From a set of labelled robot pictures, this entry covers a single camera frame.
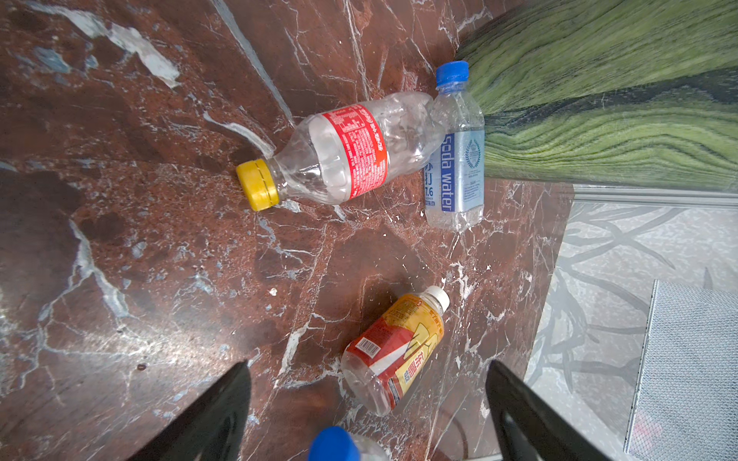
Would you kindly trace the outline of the clear bottle red label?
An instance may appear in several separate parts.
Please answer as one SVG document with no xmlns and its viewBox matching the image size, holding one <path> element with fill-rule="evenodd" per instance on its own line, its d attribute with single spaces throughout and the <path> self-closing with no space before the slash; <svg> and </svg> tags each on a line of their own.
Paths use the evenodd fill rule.
<svg viewBox="0 0 738 461">
<path fill-rule="evenodd" d="M 422 169 L 444 138 L 433 103 L 406 91 L 307 117 L 278 154 L 236 167 L 251 208 L 291 198 L 340 205 Z"/>
</svg>

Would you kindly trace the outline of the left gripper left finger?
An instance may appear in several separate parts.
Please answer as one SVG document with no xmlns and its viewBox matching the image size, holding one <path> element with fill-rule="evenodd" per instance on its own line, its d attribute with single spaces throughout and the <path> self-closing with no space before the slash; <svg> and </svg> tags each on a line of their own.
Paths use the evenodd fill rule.
<svg viewBox="0 0 738 461">
<path fill-rule="evenodd" d="M 251 401 L 246 360 L 236 363 L 133 460 L 236 460 Z"/>
</svg>

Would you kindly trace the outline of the small soda water bottle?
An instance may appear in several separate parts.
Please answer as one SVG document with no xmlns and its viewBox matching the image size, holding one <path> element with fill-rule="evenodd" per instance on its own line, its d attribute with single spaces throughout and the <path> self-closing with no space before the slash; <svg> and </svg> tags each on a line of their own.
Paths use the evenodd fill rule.
<svg viewBox="0 0 738 461">
<path fill-rule="evenodd" d="M 424 169 L 427 222 L 452 232 L 465 232 L 484 216 L 484 114 L 468 90 L 469 78 L 466 61 L 436 71 L 432 118 L 444 138 Z"/>
</svg>

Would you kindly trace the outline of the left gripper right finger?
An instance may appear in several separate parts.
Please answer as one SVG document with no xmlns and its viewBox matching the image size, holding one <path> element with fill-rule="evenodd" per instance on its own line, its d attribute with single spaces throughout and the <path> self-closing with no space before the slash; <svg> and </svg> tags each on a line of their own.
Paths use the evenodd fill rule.
<svg viewBox="0 0 738 461">
<path fill-rule="evenodd" d="M 503 362 L 490 363 L 485 391 L 503 459 L 607 459 Z"/>
</svg>

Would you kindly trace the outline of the clear bottle pale blue label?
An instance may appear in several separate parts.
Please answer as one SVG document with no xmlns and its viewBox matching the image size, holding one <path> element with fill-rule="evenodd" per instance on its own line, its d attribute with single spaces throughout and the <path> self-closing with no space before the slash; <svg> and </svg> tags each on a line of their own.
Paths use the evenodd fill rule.
<svg viewBox="0 0 738 461">
<path fill-rule="evenodd" d="M 322 430 L 311 443 L 309 461 L 390 461 L 374 440 L 347 432 L 339 426 Z"/>
</svg>

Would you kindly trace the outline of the yellow red label bottle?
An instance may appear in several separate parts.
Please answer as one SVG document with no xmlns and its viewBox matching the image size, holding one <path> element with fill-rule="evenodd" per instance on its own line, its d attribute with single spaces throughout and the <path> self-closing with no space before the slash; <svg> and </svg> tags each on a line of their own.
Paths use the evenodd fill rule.
<svg viewBox="0 0 738 461">
<path fill-rule="evenodd" d="M 386 416 L 399 405 L 443 339 L 449 306 L 438 286 L 403 295 L 347 346 L 342 374 L 370 412 Z"/>
</svg>

